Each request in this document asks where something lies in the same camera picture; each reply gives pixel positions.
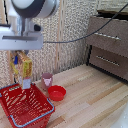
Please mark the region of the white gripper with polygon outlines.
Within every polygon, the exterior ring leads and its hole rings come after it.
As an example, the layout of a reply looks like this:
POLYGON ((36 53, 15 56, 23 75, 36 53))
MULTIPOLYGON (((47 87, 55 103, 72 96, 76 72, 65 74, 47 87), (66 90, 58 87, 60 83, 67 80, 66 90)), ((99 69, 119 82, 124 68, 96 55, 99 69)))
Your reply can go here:
MULTIPOLYGON (((43 47, 43 35, 40 32, 29 32, 25 36, 15 35, 10 25, 0 24, 0 50, 38 50, 43 47)), ((17 51, 10 52, 10 66, 18 74, 17 51)))

